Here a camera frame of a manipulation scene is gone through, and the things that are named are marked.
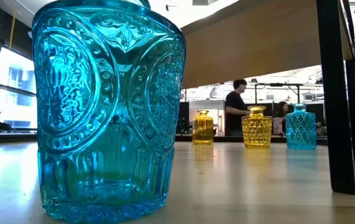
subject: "dark hair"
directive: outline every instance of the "dark hair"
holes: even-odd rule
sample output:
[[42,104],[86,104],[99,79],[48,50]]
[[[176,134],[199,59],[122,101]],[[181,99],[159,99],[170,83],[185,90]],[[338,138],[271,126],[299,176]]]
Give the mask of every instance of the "dark hair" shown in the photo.
[[279,103],[277,104],[275,117],[277,117],[277,118],[282,118],[282,117],[285,116],[284,111],[283,111],[284,105],[288,105],[288,103],[287,103],[287,102],[284,102],[284,101],[281,101],[281,102],[279,102]]
[[234,81],[233,82],[234,89],[235,90],[238,89],[238,87],[240,87],[241,84],[247,86],[247,81],[245,81],[245,80],[236,80],[236,81]]

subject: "desk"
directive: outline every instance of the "desk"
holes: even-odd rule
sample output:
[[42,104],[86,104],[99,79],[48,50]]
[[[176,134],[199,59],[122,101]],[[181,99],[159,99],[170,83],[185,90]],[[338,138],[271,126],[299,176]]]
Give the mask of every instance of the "desk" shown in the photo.
[[[355,223],[355,196],[331,191],[328,150],[177,142],[166,206],[127,223]],[[40,205],[36,143],[0,145],[0,224],[54,224]]]

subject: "blue glass bottle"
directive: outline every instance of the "blue glass bottle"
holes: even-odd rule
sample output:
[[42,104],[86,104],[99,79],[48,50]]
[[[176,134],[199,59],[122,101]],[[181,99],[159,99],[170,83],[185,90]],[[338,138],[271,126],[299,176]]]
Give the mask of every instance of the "blue glass bottle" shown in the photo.
[[316,149],[316,116],[306,112],[306,105],[294,105],[294,113],[286,115],[286,140],[289,149]]
[[33,23],[42,206],[70,223],[165,204],[186,60],[148,0],[69,0]]

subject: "woman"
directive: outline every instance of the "woman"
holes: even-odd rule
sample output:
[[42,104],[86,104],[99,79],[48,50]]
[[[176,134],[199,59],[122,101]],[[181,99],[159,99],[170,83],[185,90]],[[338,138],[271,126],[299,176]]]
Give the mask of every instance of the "woman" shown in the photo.
[[277,104],[273,119],[273,133],[283,134],[285,132],[285,115],[288,113],[288,104],[281,101]]
[[275,118],[283,118],[285,120],[286,114],[288,114],[288,104],[281,101],[277,104]]

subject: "amber glass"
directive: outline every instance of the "amber glass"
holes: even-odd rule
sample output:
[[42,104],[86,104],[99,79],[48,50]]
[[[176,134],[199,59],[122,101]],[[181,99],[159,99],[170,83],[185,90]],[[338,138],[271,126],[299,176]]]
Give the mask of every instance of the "amber glass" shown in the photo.
[[199,111],[192,123],[192,142],[194,144],[214,143],[214,120],[208,116],[209,111]]
[[242,118],[245,147],[270,147],[272,117],[264,116],[264,106],[249,106],[250,116]]

